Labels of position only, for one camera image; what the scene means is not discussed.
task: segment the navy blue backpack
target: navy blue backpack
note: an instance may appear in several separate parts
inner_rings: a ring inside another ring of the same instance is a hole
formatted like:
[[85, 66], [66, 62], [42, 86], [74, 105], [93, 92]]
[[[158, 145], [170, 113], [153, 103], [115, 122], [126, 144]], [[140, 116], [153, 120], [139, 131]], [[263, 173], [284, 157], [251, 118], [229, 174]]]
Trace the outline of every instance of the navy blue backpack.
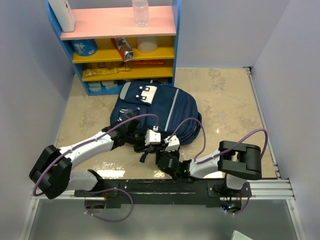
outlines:
[[[124, 84], [110, 116], [115, 123], [128, 113], [155, 114], [159, 117], [158, 132], [162, 137], [170, 136], [177, 126], [187, 118], [202, 122], [195, 99], [185, 91], [161, 84], [157, 81], [130, 81]], [[154, 117], [140, 118], [142, 128], [153, 129]], [[180, 145], [187, 145], [198, 136], [201, 127], [196, 121], [186, 121], [176, 132]]]

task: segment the yellow shelf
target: yellow shelf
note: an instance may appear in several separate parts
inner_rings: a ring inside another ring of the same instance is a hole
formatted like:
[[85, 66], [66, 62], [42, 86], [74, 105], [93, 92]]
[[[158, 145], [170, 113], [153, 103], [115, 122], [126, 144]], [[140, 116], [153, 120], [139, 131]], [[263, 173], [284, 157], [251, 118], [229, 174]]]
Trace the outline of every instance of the yellow shelf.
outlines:
[[[135, 37], [127, 37], [126, 40], [133, 49], [134, 60], [175, 58], [173, 36], [159, 36], [157, 50], [149, 53], [143, 53], [137, 49]], [[118, 50], [115, 48], [110, 38], [96, 39], [95, 41], [98, 46], [96, 53], [91, 56], [79, 56], [74, 53], [73, 62], [75, 64], [122, 61]]]
[[130, 71], [122, 71], [110, 75], [82, 77], [84, 82], [122, 80], [122, 79], [146, 79], [173, 77], [173, 63], [168, 60], [163, 66], [130, 66]]

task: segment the glass panel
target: glass panel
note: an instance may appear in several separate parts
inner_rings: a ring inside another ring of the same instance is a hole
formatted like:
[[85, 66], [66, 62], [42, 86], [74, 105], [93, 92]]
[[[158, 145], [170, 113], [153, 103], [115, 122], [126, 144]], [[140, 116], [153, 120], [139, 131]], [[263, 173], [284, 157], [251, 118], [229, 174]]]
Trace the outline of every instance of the glass panel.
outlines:
[[[101, 210], [101, 216], [117, 219], [121, 209]], [[194, 205], [135, 205], [132, 215], [111, 223], [84, 214], [83, 200], [40, 201], [30, 240], [230, 240], [237, 230], [253, 240], [296, 240], [285, 200], [252, 200], [235, 217], [221, 208]]]

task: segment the marble floor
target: marble floor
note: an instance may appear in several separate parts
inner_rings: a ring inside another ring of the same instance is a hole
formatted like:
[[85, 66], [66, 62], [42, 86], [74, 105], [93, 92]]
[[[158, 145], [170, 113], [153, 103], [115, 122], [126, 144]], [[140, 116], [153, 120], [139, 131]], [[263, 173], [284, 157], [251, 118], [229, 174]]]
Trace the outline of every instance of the marble floor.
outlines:
[[[205, 156], [219, 146], [219, 142], [237, 142], [249, 132], [262, 127], [259, 111], [251, 84], [244, 69], [178, 68], [175, 86], [190, 93], [202, 114], [207, 136]], [[73, 81], [70, 97], [62, 122], [57, 146], [68, 146], [92, 137], [109, 126], [109, 117], [117, 95], [87, 96], [80, 81]], [[246, 143], [264, 144], [264, 134], [258, 132]], [[193, 158], [203, 147], [200, 133], [194, 142], [180, 149], [180, 158]], [[76, 167], [75, 171], [93, 169], [103, 178], [152, 179], [170, 178], [159, 171], [155, 156], [149, 154], [145, 163], [140, 163], [141, 153], [125, 145], [111, 152], [102, 153]], [[269, 149], [262, 159], [262, 176], [275, 178], [276, 173]], [[221, 173], [210, 177], [221, 177]]]

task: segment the reflective stripe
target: reflective stripe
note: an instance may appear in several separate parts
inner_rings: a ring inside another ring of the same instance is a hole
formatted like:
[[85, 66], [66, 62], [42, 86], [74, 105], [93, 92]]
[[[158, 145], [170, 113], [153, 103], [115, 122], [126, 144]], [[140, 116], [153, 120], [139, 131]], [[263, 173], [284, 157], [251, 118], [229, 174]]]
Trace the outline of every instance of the reflective stripe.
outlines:
[[177, 96], [178, 96], [178, 92], [179, 92], [179, 89], [176, 90], [174, 98], [173, 98], [173, 102], [172, 102], [172, 106], [171, 106], [171, 109], [170, 109], [170, 113], [169, 113], [168, 119], [166, 121], [165, 129], [164, 129], [165, 132], [167, 131], [168, 126], [169, 126], [169, 122], [170, 122], [170, 119], [171, 119], [171, 114], [172, 114], [172, 111], [174, 110], [174, 107], [175, 107], [175, 103], [176, 103], [176, 99], [177, 99]]
[[121, 90], [120, 95], [119, 95], [120, 99], [122, 99], [122, 100], [125, 99], [125, 97], [127, 95], [127, 92], [128, 92], [128, 89], [130, 87], [130, 84], [131, 84], [131, 82], [127, 82], [125, 85], [123, 85], [122, 90]]

